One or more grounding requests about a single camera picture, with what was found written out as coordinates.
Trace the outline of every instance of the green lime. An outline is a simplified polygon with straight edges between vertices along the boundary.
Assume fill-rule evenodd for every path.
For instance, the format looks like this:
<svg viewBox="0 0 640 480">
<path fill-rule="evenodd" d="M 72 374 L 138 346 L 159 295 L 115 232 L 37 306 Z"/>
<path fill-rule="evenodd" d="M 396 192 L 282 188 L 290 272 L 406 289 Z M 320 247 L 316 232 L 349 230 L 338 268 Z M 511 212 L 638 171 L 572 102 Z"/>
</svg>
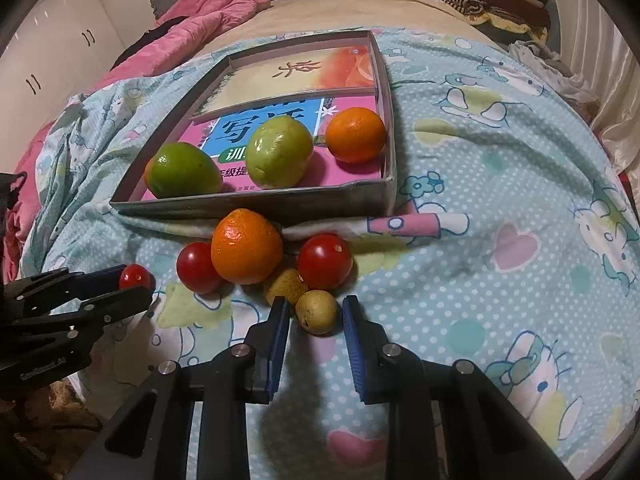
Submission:
<svg viewBox="0 0 640 480">
<path fill-rule="evenodd" d="M 309 130 L 292 117 L 264 122 L 246 147 L 246 171 L 263 189 L 293 187 L 305 173 L 314 150 Z"/>
<path fill-rule="evenodd" d="M 222 175 L 211 157 L 186 142 L 165 144 L 145 168 L 145 183 L 156 198 L 220 192 Z"/>
</svg>

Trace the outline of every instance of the orange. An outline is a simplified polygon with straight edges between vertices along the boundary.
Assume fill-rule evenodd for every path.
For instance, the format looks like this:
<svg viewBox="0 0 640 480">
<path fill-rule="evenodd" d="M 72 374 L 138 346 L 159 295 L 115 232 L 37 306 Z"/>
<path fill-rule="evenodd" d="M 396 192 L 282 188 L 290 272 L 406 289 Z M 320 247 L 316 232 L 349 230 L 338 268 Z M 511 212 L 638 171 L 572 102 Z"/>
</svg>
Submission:
<svg viewBox="0 0 640 480">
<path fill-rule="evenodd" d="M 239 285 L 265 280 L 280 263 L 282 238 L 262 215 L 235 209 L 224 217 L 211 239 L 211 261 L 222 278 Z"/>
<path fill-rule="evenodd" d="M 379 156 L 385 147 L 385 124 L 368 108 L 347 108 L 331 119 L 324 141 L 341 162 L 361 164 Z"/>
</svg>

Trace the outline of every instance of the light blue bedsheet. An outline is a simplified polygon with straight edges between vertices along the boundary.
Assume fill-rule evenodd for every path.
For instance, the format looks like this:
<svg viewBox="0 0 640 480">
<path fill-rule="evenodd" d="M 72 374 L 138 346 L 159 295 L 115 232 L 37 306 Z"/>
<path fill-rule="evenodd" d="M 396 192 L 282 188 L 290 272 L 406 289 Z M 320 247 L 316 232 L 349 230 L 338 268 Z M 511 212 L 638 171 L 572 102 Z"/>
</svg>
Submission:
<svg viewBox="0 0 640 480">
<path fill-rule="evenodd" d="M 363 237 L 353 292 L 424 359 L 476 362 L 579 476 L 631 419 L 640 390 L 640 231 L 620 181 L 579 117 L 505 54 L 441 34 L 374 32 L 394 95 L 398 207 L 465 214 L 468 229 Z M 150 311 L 111 326 L 79 373 L 103 416 L 159 362 L 206 361 L 268 314 L 259 290 L 205 300 L 176 283 L 177 253 L 188 237 L 208 237 L 212 221 L 126 218 L 108 201 L 217 60 L 276 39 L 77 96 L 47 137 L 22 273 L 136 261 L 158 280 Z M 383 477 L 386 413 L 358 401 L 342 334 L 293 328 L 280 391 L 268 407 L 248 406 L 247 423 L 254 479 Z"/>
</svg>

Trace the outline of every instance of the cabinet door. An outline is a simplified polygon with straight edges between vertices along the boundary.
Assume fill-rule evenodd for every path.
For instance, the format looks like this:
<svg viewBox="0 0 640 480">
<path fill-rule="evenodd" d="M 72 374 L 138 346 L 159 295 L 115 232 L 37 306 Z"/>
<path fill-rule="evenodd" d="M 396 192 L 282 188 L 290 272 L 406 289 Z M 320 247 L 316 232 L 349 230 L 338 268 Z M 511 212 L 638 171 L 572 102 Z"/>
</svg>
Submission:
<svg viewBox="0 0 640 480">
<path fill-rule="evenodd" d="M 46 0 L 50 23 L 50 40 L 56 43 L 60 63 L 65 66 L 67 76 L 73 80 L 73 92 L 87 92 L 97 82 L 104 70 L 93 54 L 89 35 L 78 21 L 76 0 Z"/>
<path fill-rule="evenodd" d="M 38 106 L 46 113 L 46 118 L 54 118 L 74 92 L 76 81 L 67 68 L 64 52 L 54 41 L 57 25 L 46 3 L 31 11 L 18 34 L 24 78 L 35 83 Z"/>
<path fill-rule="evenodd" d="M 72 0 L 72 7 L 79 23 L 79 34 L 87 37 L 92 56 L 102 73 L 108 72 L 124 46 L 100 0 Z"/>
<path fill-rule="evenodd" d="M 30 140 L 47 121 L 47 111 L 38 98 L 35 81 L 25 78 L 29 70 L 22 63 L 22 38 L 18 30 L 0 56 L 0 171 L 11 173 Z"/>
</svg>

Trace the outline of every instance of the red tomato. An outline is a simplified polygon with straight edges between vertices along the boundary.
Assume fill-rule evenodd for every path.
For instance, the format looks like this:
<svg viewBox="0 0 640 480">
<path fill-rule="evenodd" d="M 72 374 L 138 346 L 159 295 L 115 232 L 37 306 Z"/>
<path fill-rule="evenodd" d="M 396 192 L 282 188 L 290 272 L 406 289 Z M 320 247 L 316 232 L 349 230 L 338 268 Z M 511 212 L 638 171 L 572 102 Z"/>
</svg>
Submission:
<svg viewBox="0 0 640 480">
<path fill-rule="evenodd" d="M 145 267 L 139 264 L 130 264 L 122 270 L 118 286 L 120 288 L 127 288 L 142 285 L 152 290 L 151 282 L 151 274 Z"/>
<path fill-rule="evenodd" d="M 316 235 L 298 254 L 298 273 L 309 288 L 333 290 L 347 279 L 353 256 L 347 242 L 336 235 Z"/>
<path fill-rule="evenodd" d="M 175 270 L 184 286 L 196 294 L 212 292 L 222 283 L 211 263 L 211 245 L 204 242 L 194 242 L 181 250 Z"/>
</svg>

